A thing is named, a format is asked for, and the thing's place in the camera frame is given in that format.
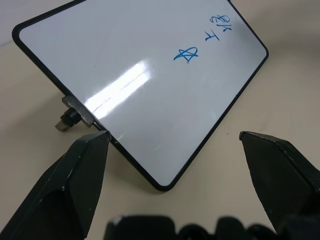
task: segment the beige table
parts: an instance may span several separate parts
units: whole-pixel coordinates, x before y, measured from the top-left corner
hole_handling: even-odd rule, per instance
[[[234,0],[270,57],[176,186],[157,192],[110,145],[89,240],[103,239],[118,215],[161,214],[177,229],[197,223],[213,231],[219,216],[271,226],[255,193],[240,131],[292,142],[320,169],[320,6],[316,0]],[[63,95],[14,45],[0,47],[0,229],[41,174],[82,135],[55,124]]]

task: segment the whiteboard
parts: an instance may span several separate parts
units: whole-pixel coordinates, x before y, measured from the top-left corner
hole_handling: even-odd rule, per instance
[[[18,25],[13,39],[156,188],[169,190],[267,49],[227,0],[71,5]]]

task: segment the blue handwriting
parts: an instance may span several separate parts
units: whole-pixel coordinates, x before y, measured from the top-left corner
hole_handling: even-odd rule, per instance
[[[214,37],[216,37],[216,39],[218,39],[219,41],[220,41],[220,39],[218,38],[218,36],[214,33],[214,31],[212,31],[212,29],[211,29],[211,32],[213,33],[213,35],[211,36],[209,33],[207,33],[206,31],[204,31],[207,35],[208,35],[208,37],[205,39],[205,41],[207,41],[207,40],[209,40],[209,39],[211,39],[211,38],[214,38]]]
[[[211,17],[210,22],[218,23],[218,20],[225,24],[225,23],[230,22],[230,17],[228,17],[227,15],[223,15],[223,16],[217,15],[217,16]]]
[[[178,58],[183,57],[186,60],[186,63],[188,64],[193,57],[198,57],[197,52],[198,52],[198,49],[195,46],[190,47],[187,50],[179,49],[180,54],[175,56],[173,60],[176,60]]]
[[[223,29],[223,32],[225,32],[226,30],[232,30],[230,27],[232,26],[231,24],[230,25],[220,25],[220,24],[217,24],[218,27],[224,27]]]

